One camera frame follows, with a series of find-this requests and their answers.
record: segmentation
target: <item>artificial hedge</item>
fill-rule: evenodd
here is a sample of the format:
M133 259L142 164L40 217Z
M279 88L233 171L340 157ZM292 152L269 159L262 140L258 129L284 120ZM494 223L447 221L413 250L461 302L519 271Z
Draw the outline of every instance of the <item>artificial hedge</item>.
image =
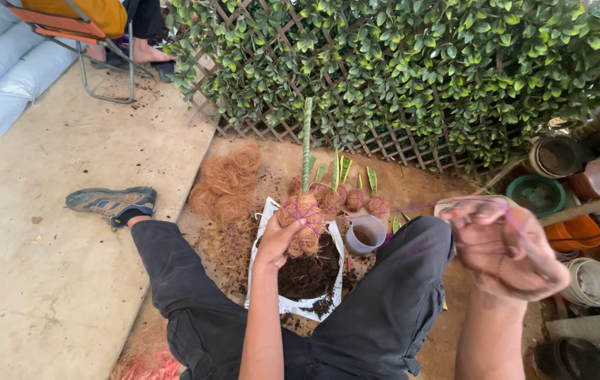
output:
M234 126L268 109L270 125L294 125L313 97L313 122L338 146L385 124L433 146L445 127L456 153L488 166L549 119L579 127L600 106L600 10L578 0L252 0L232 27L236 0L170 7L173 81L192 99L195 50L214 56L202 91ZM291 7L303 28L281 36Z

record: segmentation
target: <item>hand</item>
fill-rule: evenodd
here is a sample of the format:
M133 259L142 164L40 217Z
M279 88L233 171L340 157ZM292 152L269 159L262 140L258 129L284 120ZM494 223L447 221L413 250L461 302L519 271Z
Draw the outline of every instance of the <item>hand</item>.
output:
M459 201L439 217L450 221L457 256L481 290L536 301L569 284L569 271L529 210L509 208L503 199L476 199Z
M265 228L265 233L260 238L260 246L253 265L259 263L261 266L266 266L269 264L277 269L281 268L288 258L284 253L288 248L288 244L290 244L290 239L300 232L307 223L307 220L302 218L283 228L279 224L277 215L274 214L267 221L267 228Z

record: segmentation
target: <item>person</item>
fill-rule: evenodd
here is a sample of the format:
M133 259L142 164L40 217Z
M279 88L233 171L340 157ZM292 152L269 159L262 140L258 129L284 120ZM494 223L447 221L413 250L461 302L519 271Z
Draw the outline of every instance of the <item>person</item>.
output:
M163 51L149 45L148 39L159 37L163 33L164 20L161 15L159 0L73 0L91 21L96 24L110 39L117 39L124 34L128 23L133 21L133 58L144 62L166 62L171 58ZM30 10L64 15L78 18L78 14L64 0L21 0L21 4ZM107 61L105 47L90 44L87 53L93 59ZM110 64L126 64L121 58L110 56ZM95 68L105 68L93 64Z
M281 326L278 271L304 219L267 223L251 273L250 308L222 293L177 225L152 220L157 192L83 189L75 211L128 226L168 319L167 339L186 366L180 379L407 379L442 309L443 272L456 253L475 279L456 350L457 379L524 379L521 336L529 301L569 282L532 213L466 200L440 218L419 216L376 252L376 261L310 337Z

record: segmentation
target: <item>sneaker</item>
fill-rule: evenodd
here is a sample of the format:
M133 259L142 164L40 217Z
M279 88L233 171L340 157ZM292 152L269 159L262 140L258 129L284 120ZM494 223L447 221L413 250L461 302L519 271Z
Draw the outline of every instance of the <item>sneaker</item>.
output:
M157 191L147 186L130 187L120 191L94 187L75 191L65 199L65 205L70 210L95 212L109 217L112 227L122 227L119 216L134 208L152 215L156 202Z

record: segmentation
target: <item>folding chair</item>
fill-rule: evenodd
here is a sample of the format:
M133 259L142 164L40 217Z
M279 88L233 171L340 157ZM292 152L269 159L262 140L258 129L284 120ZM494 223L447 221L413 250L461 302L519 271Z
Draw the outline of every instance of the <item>folding chair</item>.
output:
M12 13L17 15L18 18L25 21L26 24L29 24L32 27L32 31L43 36L45 39L50 40L59 44L60 46L75 52L80 61L80 67L82 69L82 82L84 83L84 88L89 95L95 97L96 99L114 101L116 103L129 104L133 102L133 90L134 90L134 68L138 66L141 72L136 73L139 76L143 76L144 78L154 78L154 75L146 70L143 66L133 60L133 21L129 22L128 26L128 34L129 34L129 55L126 56L124 52L118 48L117 45L107 36L105 33L94 24L89 17L82 12L82 10L77 7L71 0L61 0L66 2L68 6L78 14L79 18L71 18L62 15L56 15L51 13L44 13L29 10L26 8L17 7L15 5L9 4L7 0L0 0L4 6L6 6ZM65 39L72 39L77 41L77 48L69 47L65 43L55 39L55 37L62 37ZM86 71L84 69L84 58L88 58L93 62L102 64L103 66L109 68L113 71L119 72L127 72L126 70L122 70L115 66L109 65L105 62L100 62L97 59L94 59L86 54L82 50L82 42L86 42L87 44L98 44L104 46L119 57L123 58L129 63L129 90L130 94L128 99L115 99L111 97L104 97L100 95L96 95L88 88L86 82Z

